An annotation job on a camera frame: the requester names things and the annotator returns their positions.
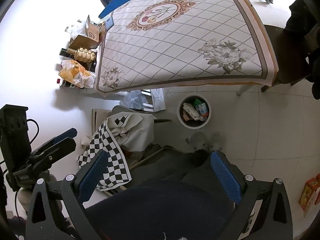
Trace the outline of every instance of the black and white checkered fabric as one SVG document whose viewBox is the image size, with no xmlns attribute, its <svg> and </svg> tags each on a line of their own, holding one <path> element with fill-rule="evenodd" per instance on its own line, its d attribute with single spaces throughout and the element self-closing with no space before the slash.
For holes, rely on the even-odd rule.
<svg viewBox="0 0 320 240">
<path fill-rule="evenodd" d="M 108 163 L 106 163 L 106 171 L 103 173 L 103 177 L 96 188 L 100 191 L 104 191 L 114 189 L 129 182 L 131 176 L 128 165 L 118 143 L 107 127 L 107 120 L 105 120 L 95 132 L 94 138 L 90 142 L 87 151 L 79 156 L 79 167 L 81 168 L 89 163 L 100 149 L 109 152 L 110 157 Z"/>
</svg>

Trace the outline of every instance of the gold bottle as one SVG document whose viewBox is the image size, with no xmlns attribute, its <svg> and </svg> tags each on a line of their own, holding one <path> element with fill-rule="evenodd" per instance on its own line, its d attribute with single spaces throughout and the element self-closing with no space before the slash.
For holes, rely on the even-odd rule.
<svg viewBox="0 0 320 240">
<path fill-rule="evenodd" d="M 92 51 L 84 48 L 79 48 L 77 50 L 67 49 L 67 53 L 74 55 L 75 60 L 82 61 L 84 63 L 93 61 L 96 57 Z"/>
</svg>

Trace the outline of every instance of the trash can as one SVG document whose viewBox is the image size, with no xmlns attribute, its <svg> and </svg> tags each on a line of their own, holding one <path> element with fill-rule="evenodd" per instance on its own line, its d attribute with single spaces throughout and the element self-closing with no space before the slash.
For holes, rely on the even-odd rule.
<svg viewBox="0 0 320 240">
<path fill-rule="evenodd" d="M 196 120 L 193 120 L 193 119 L 185 121 L 184 118 L 183 118 L 183 111 L 182 111 L 183 110 L 183 103 L 190 103 L 190 104 L 193 105 L 193 103 L 194 103 L 194 101 L 196 99 L 200 100 L 203 103 L 206 103 L 208 111 L 209 111 L 208 118 L 205 121 L 201 121 L 201 120 L 197 120 L 196 121 Z M 209 122 L 209 120 L 211 118 L 211 106 L 210 106 L 210 104 L 208 103 L 208 100 L 205 97 L 203 97 L 201 95 L 198 95 L 198 94 L 190 94 L 187 97 L 183 98 L 180 101 L 180 103 L 178 104 L 177 115 L 178 115 L 179 121 L 185 127 L 189 128 L 189 129 L 199 129 L 201 127 L 204 127 Z"/>
</svg>

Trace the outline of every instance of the black cable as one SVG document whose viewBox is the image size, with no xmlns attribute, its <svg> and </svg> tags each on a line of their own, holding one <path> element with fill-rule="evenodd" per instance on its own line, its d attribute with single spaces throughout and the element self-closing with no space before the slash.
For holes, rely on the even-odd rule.
<svg viewBox="0 0 320 240">
<path fill-rule="evenodd" d="M 16 194 L 14 195 L 14 207 L 15 207 L 15 209 L 16 209 L 17 217 L 19 217 L 19 215 L 18 215 L 18 209 L 17 209 L 17 195 L 18 195 L 18 190 L 16 191 Z"/>
<path fill-rule="evenodd" d="M 33 120 L 33 119 L 28 119 L 27 122 L 29 122 L 29 121 L 34 122 L 34 123 L 36 124 L 37 128 L 38 128 L 38 131 L 37 131 L 36 135 L 35 135 L 34 138 L 30 141 L 30 143 L 32 143 L 32 142 L 36 139 L 36 137 L 38 136 L 38 134 L 39 134 L 39 125 L 38 125 L 38 123 L 37 123 L 35 120 Z"/>
</svg>

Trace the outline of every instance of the white plastic bag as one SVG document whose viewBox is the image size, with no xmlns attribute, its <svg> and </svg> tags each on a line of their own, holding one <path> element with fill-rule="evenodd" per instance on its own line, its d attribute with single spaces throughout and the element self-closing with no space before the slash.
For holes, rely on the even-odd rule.
<svg viewBox="0 0 320 240">
<path fill-rule="evenodd" d="M 70 33 L 72 39 L 75 39 L 78 35 L 86 37 L 85 22 L 85 20 L 78 20 L 74 25 L 68 26 L 65 31 Z"/>
<path fill-rule="evenodd" d="M 61 66 L 60 77 L 78 87 L 93 88 L 95 73 L 86 70 L 80 63 L 72 59 L 63 60 Z"/>
<path fill-rule="evenodd" d="M 148 101 L 141 90 L 134 90 L 129 92 L 124 98 L 120 101 L 121 106 L 126 106 L 133 109 L 143 109 L 143 103 L 147 104 Z"/>
</svg>

